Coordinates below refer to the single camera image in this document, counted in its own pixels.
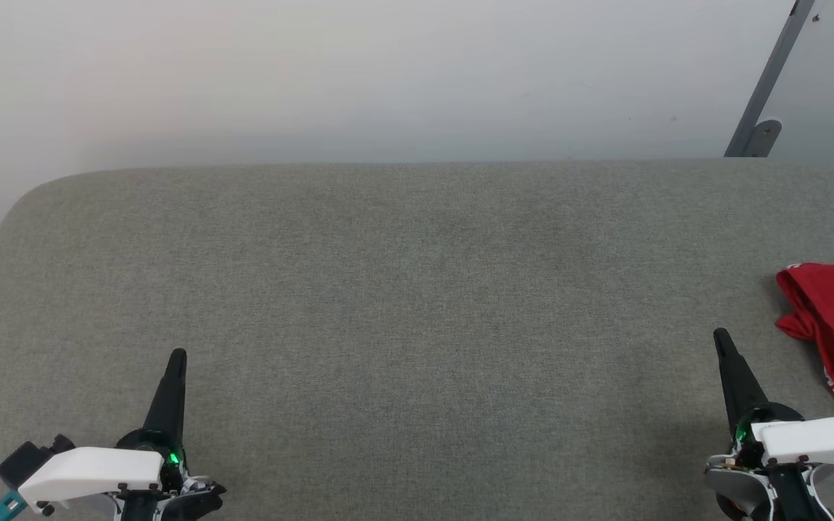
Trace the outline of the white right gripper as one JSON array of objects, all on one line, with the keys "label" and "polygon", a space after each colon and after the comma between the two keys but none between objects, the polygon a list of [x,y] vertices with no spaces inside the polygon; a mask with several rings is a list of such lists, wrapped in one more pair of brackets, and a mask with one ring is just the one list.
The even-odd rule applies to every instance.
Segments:
[{"label": "white right gripper", "polygon": [[818,486],[834,472],[834,418],[802,419],[768,402],[727,329],[714,330],[732,446],[704,482],[731,520],[834,520]]}]

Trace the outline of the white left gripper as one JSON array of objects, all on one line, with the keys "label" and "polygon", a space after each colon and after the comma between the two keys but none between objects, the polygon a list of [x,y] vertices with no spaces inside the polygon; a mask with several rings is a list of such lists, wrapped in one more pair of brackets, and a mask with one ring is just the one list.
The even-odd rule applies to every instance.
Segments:
[{"label": "white left gripper", "polygon": [[59,435],[50,447],[30,445],[17,466],[17,495],[49,515],[71,501],[107,500],[113,520],[200,520],[223,507],[227,489],[190,475],[182,448],[188,353],[172,350],[143,429],[114,448],[76,447]]}]

